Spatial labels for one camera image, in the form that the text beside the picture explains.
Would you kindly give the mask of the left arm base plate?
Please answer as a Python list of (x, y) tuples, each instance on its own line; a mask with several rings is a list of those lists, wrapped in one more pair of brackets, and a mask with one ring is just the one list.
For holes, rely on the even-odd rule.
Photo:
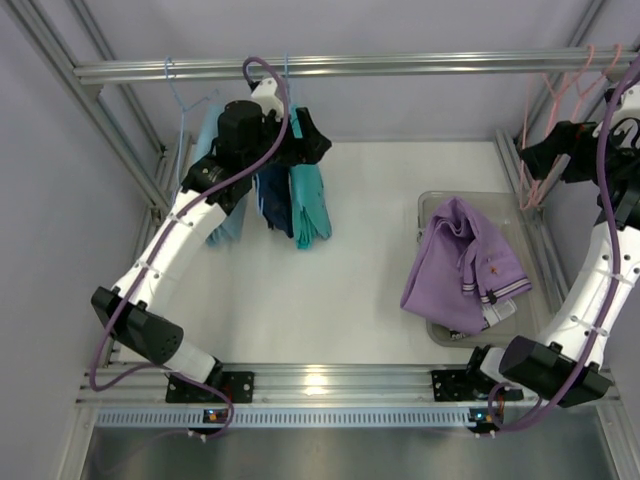
[[(221, 392), (232, 403), (249, 404), (253, 400), (254, 379), (251, 371), (231, 371), (214, 374), (206, 384)], [(224, 403), (219, 396), (176, 375), (168, 376), (165, 401), (169, 404)]]

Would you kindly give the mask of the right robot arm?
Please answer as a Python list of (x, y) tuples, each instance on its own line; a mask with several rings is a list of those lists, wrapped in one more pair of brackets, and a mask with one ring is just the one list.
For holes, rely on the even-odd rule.
[(617, 113), (601, 125), (559, 122), (540, 143), (520, 153), (536, 180), (546, 177), (560, 155), (569, 158), (565, 183), (596, 182), (606, 173), (614, 221), (599, 215), (583, 266), (563, 305), (535, 340), (516, 336), (506, 348), (476, 348), (466, 367), (479, 392), (500, 382), (528, 389), (544, 400), (557, 392), (568, 408), (602, 398), (611, 381), (603, 376), (604, 350), (618, 314), (639, 279), (639, 119)]

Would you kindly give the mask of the blue hanger with teal trousers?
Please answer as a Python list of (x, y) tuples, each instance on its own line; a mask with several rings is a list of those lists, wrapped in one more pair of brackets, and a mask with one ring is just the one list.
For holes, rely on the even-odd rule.
[(292, 86), (291, 86), (291, 75), (290, 75), (290, 56), (288, 52), (284, 53), (283, 57), (283, 79), (286, 86), (286, 95), (289, 109), (291, 109), (294, 105), (294, 101), (292, 99)]

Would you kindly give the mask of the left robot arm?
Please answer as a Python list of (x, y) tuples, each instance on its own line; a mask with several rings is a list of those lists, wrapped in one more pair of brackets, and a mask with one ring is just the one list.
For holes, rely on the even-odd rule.
[(142, 357), (142, 368), (162, 368), (205, 390), (221, 385), (223, 364), (167, 318), (174, 290), (200, 247), (239, 209), (255, 176), (267, 184), (271, 173), (317, 164), (332, 146), (306, 107), (284, 119), (239, 100), (213, 118), (204, 154), (189, 167), (159, 231), (114, 286), (91, 297), (108, 337)]

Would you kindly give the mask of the pink wire hanger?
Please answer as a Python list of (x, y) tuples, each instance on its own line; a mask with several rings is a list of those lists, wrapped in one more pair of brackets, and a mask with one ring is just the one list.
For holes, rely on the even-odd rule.
[(568, 94), (574, 96), (574, 105), (568, 119), (576, 122), (585, 109), (586, 102), (593, 96), (593, 92), (606, 82), (607, 75), (617, 66), (624, 47), (620, 43), (612, 46), (612, 58), (598, 71), (590, 71), (599, 50), (593, 45), (587, 45), (587, 58), (575, 72), (566, 73), (561, 80), (557, 99), (554, 102), (555, 112), (558, 112)]

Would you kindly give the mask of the teal trousers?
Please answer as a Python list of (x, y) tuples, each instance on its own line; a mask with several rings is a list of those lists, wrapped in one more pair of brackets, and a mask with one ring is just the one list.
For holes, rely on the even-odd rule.
[[(298, 105), (294, 104), (289, 111), (294, 135), (299, 134), (296, 107)], [(296, 165), (289, 170), (293, 238), (300, 250), (310, 249), (315, 239), (327, 240), (332, 235), (324, 182), (318, 164)]]

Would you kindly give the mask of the newspaper print trousers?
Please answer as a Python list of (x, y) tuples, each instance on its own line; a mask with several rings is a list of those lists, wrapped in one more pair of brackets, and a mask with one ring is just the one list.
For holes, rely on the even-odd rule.
[(459, 341), (468, 337), (470, 337), (470, 334), (468, 333), (460, 332), (457, 330), (451, 330), (451, 329), (448, 329), (446, 334), (446, 338), (449, 341)]

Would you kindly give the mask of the purple trousers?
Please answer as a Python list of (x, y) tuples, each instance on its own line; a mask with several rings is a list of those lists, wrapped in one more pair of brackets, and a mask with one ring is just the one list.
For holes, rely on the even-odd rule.
[(454, 196), (429, 219), (400, 307), (473, 336), (499, 322), (490, 309), (531, 290), (530, 278), (498, 226)]

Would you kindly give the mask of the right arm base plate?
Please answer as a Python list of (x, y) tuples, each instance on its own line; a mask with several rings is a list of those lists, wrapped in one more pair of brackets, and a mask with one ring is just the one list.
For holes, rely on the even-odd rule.
[(486, 401), (497, 384), (483, 373), (465, 369), (444, 369), (430, 372), (436, 402)]

